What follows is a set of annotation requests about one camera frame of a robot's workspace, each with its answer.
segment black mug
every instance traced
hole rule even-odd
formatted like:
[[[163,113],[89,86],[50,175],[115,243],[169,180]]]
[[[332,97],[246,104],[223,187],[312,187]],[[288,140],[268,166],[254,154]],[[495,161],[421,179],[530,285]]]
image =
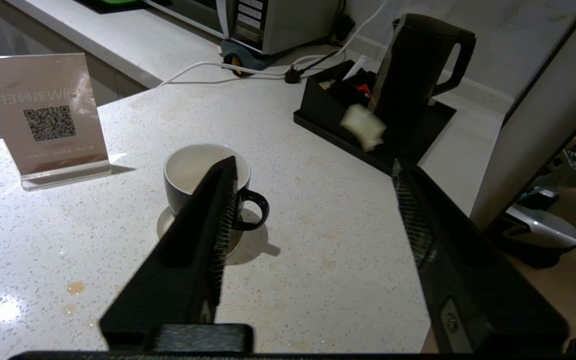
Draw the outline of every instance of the black mug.
[[[261,227],[268,218],[270,206],[261,194],[248,189],[250,184],[250,164],[240,153],[225,145],[199,143],[175,151],[164,164],[166,197],[174,215],[195,191],[208,170],[220,160],[235,157],[237,163],[237,219],[233,230],[249,231]],[[246,201],[255,203],[261,209],[261,219],[257,223],[241,220],[243,204]]]

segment white speckled countertop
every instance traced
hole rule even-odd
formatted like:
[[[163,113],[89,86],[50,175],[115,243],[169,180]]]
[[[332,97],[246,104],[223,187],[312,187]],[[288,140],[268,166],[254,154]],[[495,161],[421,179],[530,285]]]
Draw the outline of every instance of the white speckled countertop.
[[[74,0],[6,1],[148,88],[156,87],[190,64],[222,61],[217,54],[220,39],[156,9],[98,14]],[[297,48],[269,70],[282,71],[299,57],[326,54],[330,49],[327,46]],[[350,59],[359,57],[352,50],[347,52]],[[377,71],[379,64],[370,61],[364,68]],[[232,76],[214,68],[194,69],[185,73],[179,82],[218,82],[226,78]],[[472,84],[471,80],[464,79],[453,91],[436,96],[437,100],[457,109],[457,114],[420,162],[423,170],[466,214],[470,214],[473,207],[503,114],[512,104],[511,98],[503,96],[500,101],[503,104],[479,103],[471,95],[481,85],[475,83],[473,88]]]
[[[110,176],[25,192],[0,140],[0,359],[105,349],[96,321],[158,241],[163,162],[197,142],[247,157],[270,203],[228,260],[217,322],[253,326],[262,353],[418,352],[429,321],[390,178],[293,123],[304,84],[194,71],[210,82],[99,107]],[[469,213],[502,117],[439,99],[457,114],[422,167]]]

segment power cord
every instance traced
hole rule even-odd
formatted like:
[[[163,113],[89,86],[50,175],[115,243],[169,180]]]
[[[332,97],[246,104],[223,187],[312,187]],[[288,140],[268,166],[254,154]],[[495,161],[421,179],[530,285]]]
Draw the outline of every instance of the power cord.
[[[381,5],[377,8],[377,10],[368,18],[366,19],[366,21],[364,21],[363,23],[361,23],[361,25],[359,25],[359,27],[357,27],[357,30],[355,30],[355,32],[352,34],[352,36],[350,36],[350,38],[348,39],[348,41],[345,42],[345,44],[339,49],[339,50],[335,50],[333,52],[330,52],[329,54],[326,55],[307,55],[307,56],[302,56],[300,58],[298,58],[297,60],[293,61],[292,64],[290,64],[290,66],[284,70],[284,71],[279,71],[279,72],[274,72],[274,71],[262,71],[262,70],[252,70],[250,68],[245,68],[242,66],[235,66],[233,64],[225,64],[225,63],[213,63],[210,61],[200,61],[198,63],[194,63],[186,68],[183,68],[182,70],[180,70],[179,72],[175,73],[174,75],[172,75],[171,77],[165,79],[162,81],[161,84],[159,84],[157,86],[157,88],[160,88],[166,84],[170,84],[170,82],[172,82],[174,79],[177,79],[179,76],[182,76],[183,74],[187,73],[188,71],[197,68],[199,66],[218,66],[220,68],[224,68],[224,69],[230,69],[230,70],[238,70],[238,71],[242,71],[243,73],[250,73],[250,74],[255,74],[255,75],[268,75],[268,76],[284,76],[284,77],[288,77],[288,73],[290,73],[290,78],[286,79],[286,82],[288,82],[288,80],[292,82],[299,82],[299,80],[301,80],[301,75],[304,74],[304,72],[307,69],[310,69],[310,67],[315,66],[316,64],[319,64],[320,62],[329,59],[331,57],[335,57],[336,55],[340,55],[343,52],[346,51],[346,48],[350,45],[350,43],[352,43],[352,41],[355,39],[355,37],[359,34],[359,32],[361,32],[361,30],[368,24],[370,23],[374,18],[377,17],[377,15],[379,15],[380,12],[382,12],[382,10],[384,9],[384,7],[386,6],[386,3],[388,2],[388,0],[383,0],[381,2]],[[297,70],[295,69],[295,66],[299,63],[308,61],[308,60],[315,60],[315,59],[320,59],[320,61],[312,64],[309,68],[302,70]]]

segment black box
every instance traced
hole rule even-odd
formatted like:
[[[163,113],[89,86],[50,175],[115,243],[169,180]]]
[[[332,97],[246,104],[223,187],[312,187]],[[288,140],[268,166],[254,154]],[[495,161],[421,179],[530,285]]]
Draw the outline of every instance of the black box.
[[[339,125],[350,105],[368,106],[369,99],[357,87],[366,84],[368,89],[372,89],[377,77],[374,72],[361,69],[356,75],[342,81],[354,64],[352,60],[344,61],[309,76],[301,107],[294,112],[295,123],[386,174],[393,170],[395,157],[406,158],[416,164],[456,110],[432,100],[430,102],[433,104],[426,106],[416,116],[400,119],[388,126],[382,136],[384,143],[377,145],[375,150],[364,152],[355,135]],[[335,81],[328,89],[320,86],[329,80]]]

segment plug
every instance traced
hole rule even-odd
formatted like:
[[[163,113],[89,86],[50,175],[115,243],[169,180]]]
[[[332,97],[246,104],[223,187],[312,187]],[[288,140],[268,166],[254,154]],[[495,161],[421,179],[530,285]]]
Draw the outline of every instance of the plug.
[[[283,80],[288,84],[297,84],[301,82],[303,74],[303,70],[297,70],[294,65],[291,65]]]

